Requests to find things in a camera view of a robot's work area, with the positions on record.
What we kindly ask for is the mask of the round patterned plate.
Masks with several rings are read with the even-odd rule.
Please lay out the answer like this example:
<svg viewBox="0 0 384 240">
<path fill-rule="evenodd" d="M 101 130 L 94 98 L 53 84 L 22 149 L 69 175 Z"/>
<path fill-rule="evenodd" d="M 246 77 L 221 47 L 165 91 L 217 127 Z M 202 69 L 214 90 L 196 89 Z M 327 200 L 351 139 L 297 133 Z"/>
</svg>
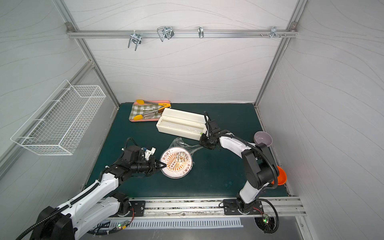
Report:
<svg viewBox="0 0 384 240">
<path fill-rule="evenodd" d="M 166 150 L 160 161 L 167 164 L 162 169 L 162 173 L 171 179 L 180 179 L 185 177 L 193 167 L 192 155 L 184 148 L 173 147 Z"/>
</svg>

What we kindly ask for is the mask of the clear plastic wrap sheet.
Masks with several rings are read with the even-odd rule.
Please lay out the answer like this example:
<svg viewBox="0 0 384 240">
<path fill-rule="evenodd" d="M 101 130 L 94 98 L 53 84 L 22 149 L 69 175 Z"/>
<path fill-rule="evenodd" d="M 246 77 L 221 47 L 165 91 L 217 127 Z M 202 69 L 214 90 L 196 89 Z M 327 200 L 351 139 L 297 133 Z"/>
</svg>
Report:
<svg viewBox="0 0 384 240">
<path fill-rule="evenodd" d="M 166 166 L 162 173 L 171 179 L 185 177 L 193 168 L 193 154 L 203 147 L 200 145 L 188 145 L 181 137 L 175 138 L 170 147 L 160 157 L 160 162 Z"/>
</svg>

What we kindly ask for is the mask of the white plastic wrap dispenser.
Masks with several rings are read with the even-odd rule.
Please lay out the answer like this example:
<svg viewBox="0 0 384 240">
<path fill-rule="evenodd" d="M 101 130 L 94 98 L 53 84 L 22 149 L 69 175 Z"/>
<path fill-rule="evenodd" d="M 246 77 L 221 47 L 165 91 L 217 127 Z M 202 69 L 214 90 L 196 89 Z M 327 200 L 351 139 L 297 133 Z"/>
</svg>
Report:
<svg viewBox="0 0 384 240">
<path fill-rule="evenodd" d="M 204 115 L 165 109 L 156 127 L 160 133 L 199 141 L 207 133 Z"/>
</svg>

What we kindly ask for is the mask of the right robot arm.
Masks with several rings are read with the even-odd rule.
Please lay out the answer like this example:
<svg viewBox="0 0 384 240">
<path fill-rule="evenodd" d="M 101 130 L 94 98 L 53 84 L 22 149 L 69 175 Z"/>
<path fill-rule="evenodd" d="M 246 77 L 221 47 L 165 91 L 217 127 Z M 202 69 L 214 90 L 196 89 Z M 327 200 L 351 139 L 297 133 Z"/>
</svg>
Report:
<svg viewBox="0 0 384 240">
<path fill-rule="evenodd" d="M 260 195 L 267 189 L 276 189 L 280 172 L 276 162 L 267 154 L 265 144 L 252 144 L 231 133 L 221 130 L 216 121 L 204 114 L 207 131 L 200 137 L 199 144 L 213 150 L 221 146 L 243 160 L 246 183 L 237 195 L 236 205 L 241 213 L 248 213 L 260 201 Z"/>
</svg>

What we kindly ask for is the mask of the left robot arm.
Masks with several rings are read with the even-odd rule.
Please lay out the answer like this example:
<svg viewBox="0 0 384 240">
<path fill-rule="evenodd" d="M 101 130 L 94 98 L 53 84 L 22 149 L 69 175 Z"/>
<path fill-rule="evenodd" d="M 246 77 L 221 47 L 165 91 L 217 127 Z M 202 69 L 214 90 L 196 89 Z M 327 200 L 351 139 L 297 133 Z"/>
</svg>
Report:
<svg viewBox="0 0 384 240">
<path fill-rule="evenodd" d="M 118 160 L 107 166 L 95 182 L 56 208 L 47 207 L 32 227 L 32 240 L 78 240 L 104 219 L 130 213 L 129 197 L 117 191 L 133 174 L 146 177 L 167 165 L 150 150 L 136 145 L 126 147 Z"/>
</svg>

